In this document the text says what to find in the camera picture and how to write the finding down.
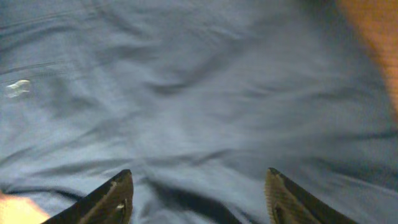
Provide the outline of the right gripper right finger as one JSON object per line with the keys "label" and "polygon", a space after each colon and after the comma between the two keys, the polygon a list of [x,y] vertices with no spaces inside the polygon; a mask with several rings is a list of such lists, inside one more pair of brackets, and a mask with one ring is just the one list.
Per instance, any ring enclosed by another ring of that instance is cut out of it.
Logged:
{"label": "right gripper right finger", "polygon": [[267,170],[264,192],[272,224],[357,224],[273,167]]}

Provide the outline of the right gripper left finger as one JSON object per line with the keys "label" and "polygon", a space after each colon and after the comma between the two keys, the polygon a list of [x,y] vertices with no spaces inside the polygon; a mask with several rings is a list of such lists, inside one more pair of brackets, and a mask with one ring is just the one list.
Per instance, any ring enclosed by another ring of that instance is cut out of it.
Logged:
{"label": "right gripper left finger", "polygon": [[124,169],[43,224],[130,224],[133,193],[132,173]]}

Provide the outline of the navy blue shorts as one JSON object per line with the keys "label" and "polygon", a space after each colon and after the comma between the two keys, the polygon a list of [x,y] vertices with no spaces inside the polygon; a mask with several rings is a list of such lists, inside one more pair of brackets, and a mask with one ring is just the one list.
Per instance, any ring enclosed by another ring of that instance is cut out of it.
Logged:
{"label": "navy blue shorts", "polygon": [[133,223],[268,223],[274,167],[397,222],[397,126],[334,1],[1,1],[1,190],[57,214],[123,169]]}

